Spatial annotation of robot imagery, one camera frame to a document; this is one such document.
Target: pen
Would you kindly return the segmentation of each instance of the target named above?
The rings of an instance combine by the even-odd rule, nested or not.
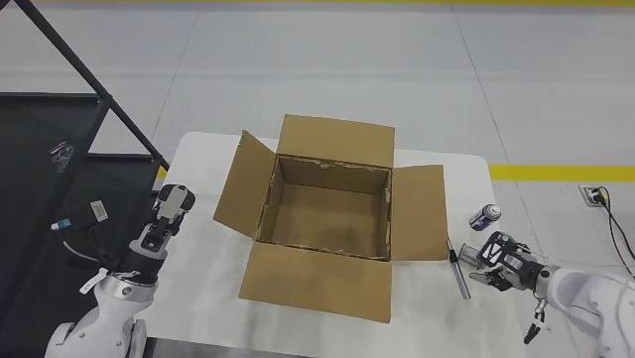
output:
[[[458,283],[460,294],[463,296],[464,299],[469,300],[472,298],[472,296],[469,294],[469,289],[467,288],[467,283],[465,282],[463,271],[460,269],[460,264],[458,263],[456,252],[454,252],[452,243],[449,242],[449,240],[447,240],[447,248],[449,249],[449,262],[452,265],[452,270],[454,271],[454,276],[456,277],[456,282]]]

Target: cable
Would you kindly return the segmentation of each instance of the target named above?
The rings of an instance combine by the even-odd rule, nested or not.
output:
[[[622,230],[622,227],[619,225],[617,220],[615,220],[615,217],[613,216],[613,213],[611,212],[611,195],[608,192],[608,188],[604,187],[603,185],[598,187],[597,190],[599,191],[599,202],[602,204],[604,209],[606,209],[606,212],[608,212],[608,229],[611,232],[611,240],[613,240],[613,246],[615,247],[617,256],[619,256],[619,260],[622,261],[622,264],[624,265],[624,268],[626,269],[628,274],[630,274],[631,277],[634,277],[633,272],[624,261],[624,258],[622,257],[622,253],[619,251],[619,247],[617,246],[617,242],[615,241],[615,233],[613,232],[613,223],[615,223],[615,225],[617,226],[617,229],[622,234],[622,237],[624,238],[624,244],[626,245],[626,249],[628,249],[628,253],[631,255],[633,260],[635,260],[635,254],[633,254],[631,245],[628,243],[626,234],[624,233],[624,230]],[[603,190],[606,192],[606,198],[604,198],[604,194],[602,194]]]
[[[84,255],[84,254],[82,254],[82,253],[79,253],[79,252],[75,251],[74,249],[72,249],[72,248],[70,247],[70,245],[68,245],[68,243],[67,243],[66,241],[63,241],[63,242],[62,242],[62,244],[63,244],[63,245],[64,245],[64,246],[65,246],[65,247],[66,247],[66,248],[67,248],[67,249],[68,249],[71,253],[73,253],[73,254],[74,254],[74,255],[76,255],[76,256],[79,256],[80,258],[83,258],[83,259],[86,259],[86,260],[91,260],[91,261],[93,261],[93,262],[97,262],[97,263],[101,263],[101,262],[99,261],[99,259],[95,259],[95,258],[93,258],[93,257],[87,256],[87,255]]]

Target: white label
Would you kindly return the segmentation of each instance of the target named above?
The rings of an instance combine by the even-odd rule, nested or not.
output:
[[[102,222],[108,218],[108,213],[106,213],[106,208],[103,206],[101,201],[94,201],[90,203],[92,207],[92,213],[94,213],[97,222]]]
[[[103,280],[104,278],[108,277],[108,269],[104,269],[103,267],[101,269],[99,269],[99,273],[97,273],[93,278],[91,278],[90,280],[88,280],[83,287],[81,287],[79,289],[79,292],[82,295],[86,295],[87,293],[90,292],[90,290],[92,289],[92,287],[94,287],[95,285],[99,284],[101,282],[101,280]]]

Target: gray floor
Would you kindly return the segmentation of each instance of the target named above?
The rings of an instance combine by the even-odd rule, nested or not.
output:
[[[393,125],[399,148],[491,164],[635,163],[632,8],[37,5],[168,159],[186,132],[276,138],[297,113]],[[19,10],[2,11],[0,32],[3,90],[88,90]],[[143,149],[109,116],[93,150]],[[550,263],[625,274],[604,213],[584,206],[577,185],[496,181],[502,227]],[[607,186],[635,241],[635,187]],[[529,326],[534,300],[515,297]],[[528,357],[590,356],[588,337],[548,318]],[[156,354],[258,353],[162,341]]]

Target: white table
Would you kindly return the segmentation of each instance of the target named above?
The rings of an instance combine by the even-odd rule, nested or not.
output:
[[[139,317],[148,335],[312,357],[524,357],[511,294],[467,279],[463,300],[448,262],[393,264],[389,324],[238,298],[251,239],[214,222],[239,137],[186,134],[165,183],[186,185],[196,204],[170,241],[155,301]],[[262,139],[272,150],[274,139]],[[488,231],[467,219],[494,201],[479,157],[395,151],[395,166],[443,164],[448,232],[454,247],[480,247]]]

